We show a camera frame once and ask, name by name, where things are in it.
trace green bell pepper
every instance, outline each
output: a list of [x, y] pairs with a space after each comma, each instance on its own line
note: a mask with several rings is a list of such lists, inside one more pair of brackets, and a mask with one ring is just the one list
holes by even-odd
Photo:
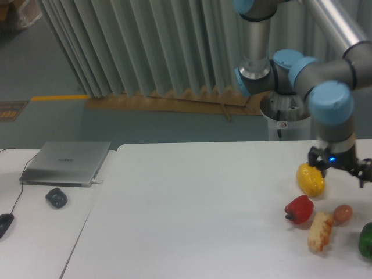
[[359, 236], [359, 252], [372, 259], [372, 222], [366, 224]]

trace laptop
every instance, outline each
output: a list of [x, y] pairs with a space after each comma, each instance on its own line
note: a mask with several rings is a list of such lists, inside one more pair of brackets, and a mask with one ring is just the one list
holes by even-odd
[[19, 179], [24, 184], [89, 187], [110, 142], [46, 142]]

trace red bell pepper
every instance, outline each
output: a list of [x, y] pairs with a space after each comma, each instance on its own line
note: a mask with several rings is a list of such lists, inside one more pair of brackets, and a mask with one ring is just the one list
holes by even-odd
[[314, 203], [306, 195], [302, 195], [295, 198], [284, 210], [287, 213], [285, 218], [298, 225], [310, 218], [314, 210]]

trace cable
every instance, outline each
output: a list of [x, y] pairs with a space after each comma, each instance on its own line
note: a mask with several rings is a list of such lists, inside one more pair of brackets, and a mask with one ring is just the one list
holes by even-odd
[[[24, 171], [26, 170], [26, 167], [27, 167], [27, 165], [28, 165], [28, 163], [30, 163], [35, 157], [36, 157], [36, 155], [34, 156], [34, 157], [32, 157], [30, 160], [28, 160], [28, 162], [24, 165], [24, 169], [23, 169], [23, 172], [22, 172], [22, 174], [24, 173]], [[22, 195], [22, 193], [23, 193], [23, 183], [22, 183], [22, 190], [21, 190], [21, 193], [19, 194], [19, 196], [18, 196], [18, 198], [16, 199], [16, 202], [14, 203], [14, 205], [13, 205], [13, 209], [12, 209], [12, 212], [11, 212], [11, 214], [13, 214], [13, 211], [14, 211], [14, 208], [16, 207], [16, 204], [17, 204], [17, 202], [18, 202], [18, 200], [19, 200], [19, 198], [21, 197], [21, 195]]]
[[6, 151], [6, 150], [10, 150], [10, 149], [17, 149], [17, 148], [14, 148], [14, 147], [8, 147], [8, 148], [5, 148], [5, 149], [3, 149], [3, 150], [0, 150], [0, 152]]

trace yellow bell pepper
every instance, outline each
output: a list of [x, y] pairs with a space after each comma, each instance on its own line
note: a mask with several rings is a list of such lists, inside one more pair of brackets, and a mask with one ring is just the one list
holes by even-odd
[[298, 185], [307, 196], [319, 196], [326, 186], [321, 171], [310, 167], [308, 163], [298, 167], [296, 178]]

